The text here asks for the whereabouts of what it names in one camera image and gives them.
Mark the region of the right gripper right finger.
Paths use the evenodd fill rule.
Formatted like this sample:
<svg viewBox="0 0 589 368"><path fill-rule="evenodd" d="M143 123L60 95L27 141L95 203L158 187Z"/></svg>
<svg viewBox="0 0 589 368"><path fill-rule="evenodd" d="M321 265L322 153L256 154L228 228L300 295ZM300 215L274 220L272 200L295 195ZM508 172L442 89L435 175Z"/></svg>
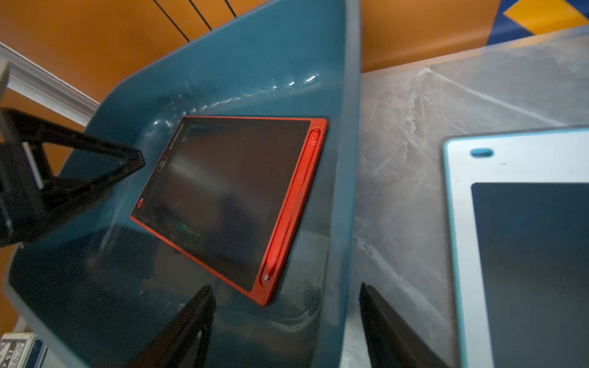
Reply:
<svg viewBox="0 0 589 368"><path fill-rule="evenodd" d="M371 285L363 283L360 314L372 367L446 367Z"/></svg>

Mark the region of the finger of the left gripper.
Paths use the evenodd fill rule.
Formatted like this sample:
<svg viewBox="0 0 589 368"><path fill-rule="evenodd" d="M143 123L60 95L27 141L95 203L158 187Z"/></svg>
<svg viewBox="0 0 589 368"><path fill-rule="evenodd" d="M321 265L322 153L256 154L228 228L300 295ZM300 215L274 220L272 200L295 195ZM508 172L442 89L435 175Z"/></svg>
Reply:
<svg viewBox="0 0 589 368"><path fill-rule="evenodd" d="M68 147L82 166L55 173L45 148ZM136 148L112 144L20 110L1 110L1 245L36 242L145 165Z"/></svg>

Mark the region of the teal storage box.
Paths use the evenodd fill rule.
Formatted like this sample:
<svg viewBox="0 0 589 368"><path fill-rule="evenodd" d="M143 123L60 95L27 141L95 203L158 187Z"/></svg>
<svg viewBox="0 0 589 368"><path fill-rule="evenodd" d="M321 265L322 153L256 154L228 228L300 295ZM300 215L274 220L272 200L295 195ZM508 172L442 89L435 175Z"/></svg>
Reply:
<svg viewBox="0 0 589 368"><path fill-rule="evenodd" d="M202 287L216 299L208 367L336 367L348 306L360 100L356 1L273 1L121 82L87 133L142 170L16 250L7 295L68 367L123 367ZM262 307L130 219L182 117L324 117L328 133L277 290Z"/></svg>

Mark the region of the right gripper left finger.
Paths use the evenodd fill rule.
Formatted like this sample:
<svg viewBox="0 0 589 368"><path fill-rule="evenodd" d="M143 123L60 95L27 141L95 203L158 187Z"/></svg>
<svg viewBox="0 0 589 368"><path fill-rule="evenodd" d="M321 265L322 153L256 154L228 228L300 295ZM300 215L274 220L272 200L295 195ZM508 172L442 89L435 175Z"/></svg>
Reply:
<svg viewBox="0 0 589 368"><path fill-rule="evenodd" d="M213 288L201 288L128 367L203 367L213 330Z"/></svg>

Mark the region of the light blue writing tablet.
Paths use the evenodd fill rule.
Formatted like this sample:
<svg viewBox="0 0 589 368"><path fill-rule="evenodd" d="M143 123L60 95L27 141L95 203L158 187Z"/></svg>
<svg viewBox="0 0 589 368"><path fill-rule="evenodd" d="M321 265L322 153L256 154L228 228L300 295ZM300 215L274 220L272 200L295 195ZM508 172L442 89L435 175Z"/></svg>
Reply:
<svg viewBox="0 0 589 368"><path fill-rule="evenodd" d="M443 144L460 365L588 365L588 130Z"/></svg>

